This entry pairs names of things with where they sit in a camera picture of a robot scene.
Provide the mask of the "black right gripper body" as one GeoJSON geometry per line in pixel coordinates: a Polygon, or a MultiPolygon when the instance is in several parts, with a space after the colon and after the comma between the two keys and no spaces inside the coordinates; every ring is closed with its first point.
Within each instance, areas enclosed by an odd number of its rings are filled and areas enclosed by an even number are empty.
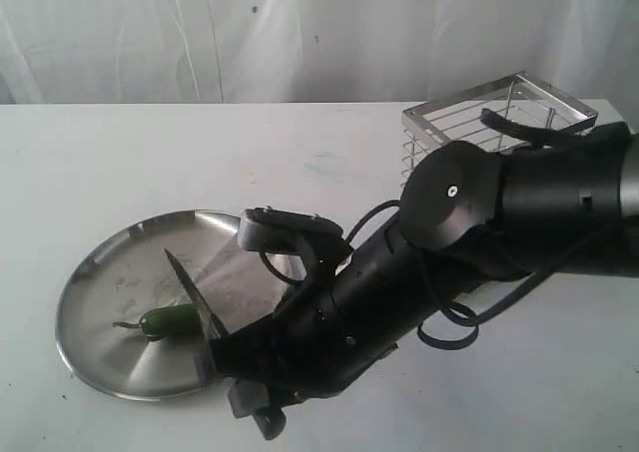
{"type": "Polygon", "coordinates": [[[397,349],[399,278],[316,271],[251,334],[249,378],[307,397],[341,393],[397,349]]]}

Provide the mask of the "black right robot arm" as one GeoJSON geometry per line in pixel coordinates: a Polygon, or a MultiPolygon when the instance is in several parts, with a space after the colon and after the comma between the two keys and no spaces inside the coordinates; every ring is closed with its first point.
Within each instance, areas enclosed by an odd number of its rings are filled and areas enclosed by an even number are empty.
{"type": "Polygon", "coordinates": [[[210,343],[234,415],[266,438],[286,407],[342,393],[435,313],[467,334],[425,342],[459,350],[552,273],[635,276],[638,138],[613,123],[584,137],[531,129],[509,154],[454,141],[389,207],[359,246],[324,218],[244,212],[242,249],[297,256],[306,271],[272,312],[210,343]]]}

